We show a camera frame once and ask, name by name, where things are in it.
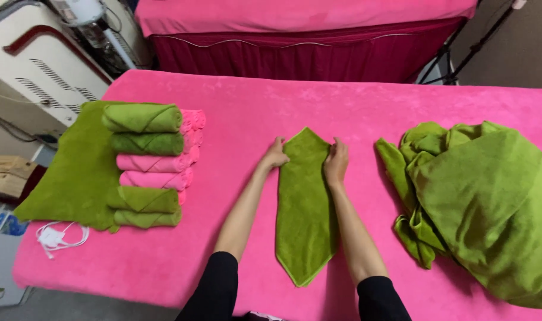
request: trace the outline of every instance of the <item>forearm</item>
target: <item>forearm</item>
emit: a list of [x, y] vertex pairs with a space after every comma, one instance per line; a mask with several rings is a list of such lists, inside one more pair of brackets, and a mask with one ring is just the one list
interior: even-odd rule
[[255, 219], [270, 166], [258, 165], [221, 227], [214, 252], [231, 253], [239, 262]]
[[386, 266], [342, 184], [331, 188], [342, 245], [355, 285], [370, 276], [388, 276]]

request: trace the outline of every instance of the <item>dark red table skirt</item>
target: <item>dark red table skirt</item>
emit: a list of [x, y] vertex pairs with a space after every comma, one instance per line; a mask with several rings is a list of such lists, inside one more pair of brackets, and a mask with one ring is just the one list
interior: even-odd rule
[[412, 83], [463, 17], [304, 33], [152, 35], [160, 70], [298, 81]]

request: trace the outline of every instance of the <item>black tripod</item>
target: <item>black tripod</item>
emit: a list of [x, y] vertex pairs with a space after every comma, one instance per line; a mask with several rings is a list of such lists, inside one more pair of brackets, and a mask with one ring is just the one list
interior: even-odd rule
[[[479, 0], [477, 2], [477, 6], [481, 4], [482, 0]], [[455, 38], [461, 33], [463, 30], [463, 27], [467, 24], [467, 21], [464, 21], [457, 30], [451, 35], [449, 40], [439, 49], [438, 54], [436, 55], [434, 61], [432, 62], [430, 68], [426, 71], [426, 73], [423, 75], [422, 79], [420, 80], [420, 84], [432, 84], [434, 82], [443, 81], [443, 84], [445, 85], [453, 85], [458, 80], [458, 75], [461, 72], [461, 70], [467, 65], [467, 63], [473, 59], [473, 57], [481, 51], [481, 48], [489, 41], [489, 39], [497, 32], [499, 27], [503, 25], [503, 23], [509, 18], [509, 16], [513, 13], [513, 11], [521, 9], [524, 6], [524, 0], [513, 0], [513, 3], [503, 12], [501, 17], [495, 22], [495, 24], [489, 29], [489, 31], [481, 38], [481, 40], [478, 43], [475, 43], [473, 46], [470, 47], [471, 51], [467, 56], [460, 62], [459, 66], [455, 69], [455, 71], [451, 70], [451, 45], [453, 44], [453, 41], [455, 41]], [[446, 55], [447, 60], [447, 70], [446, 74], [442, 77], [439, 77], [437, 79], [426, 81], [427, 76], [430, 74], [430, 72], [435, 68], [435, 66], [438, 64], [438, 62], [441, 60], [441, 58]]]

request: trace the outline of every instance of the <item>black sleeve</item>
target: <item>black sleeve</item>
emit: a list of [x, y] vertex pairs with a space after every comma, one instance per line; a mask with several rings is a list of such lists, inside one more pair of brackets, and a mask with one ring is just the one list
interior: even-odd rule
[[208, 259], [200, 282], [176, 321], [231, 320], [237, 298], [237, 260], [227, 252]]
[[385, 276], [371, 276], [357, 287], [360, 320], [411, 321], [406, 307]]

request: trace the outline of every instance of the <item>green towel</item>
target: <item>green towel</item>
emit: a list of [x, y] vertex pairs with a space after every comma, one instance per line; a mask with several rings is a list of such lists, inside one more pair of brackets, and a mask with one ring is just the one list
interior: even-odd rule
[[103, 124], [116, 133], [177, 133], [182, 112], [174, 104], [133, 103], [104, 107]]
[[59, 150], [39, 184], [15, 209], [20, 220], [74, 221], [97, 230], [118, 230], [107, 192], [119, 184], [111, 132], [101, 122], [103, 107], [125, 102], [84, 103], [59, 139]]
[[451, 255], [494, 296], [542, 309], [542, 152], [535, 145], [485, 121], [450, 130], [422, 123], [404, 135], [399, 154], [383, 139], [376, 148], [404, 203], [395, 230], [420, 265]]
[[175, 156], [184, 149], [184, 137], [180, 133], [114, 133], [111, 146], [125, 154]]
[[117, 210], [137, 213], [173, 213], [178, 205], [178, 193], [169, 188], [118, 186], [109, 191], [107, 205]]
[[281, 166], [275, 255], [297, 287], [309, 285], [338, 249], [338, 222], [322, 165], [330, 144], [309, 128], [289, 139]]
[[180, 207], [170, 214], [166, 213], [136, 213], [130, 210], [117, 210], [115, 212], [115, 223], [118, 225], [138, 226], [141, 229], [148, 229], [154, 226], [176, 226], [182, 219]]

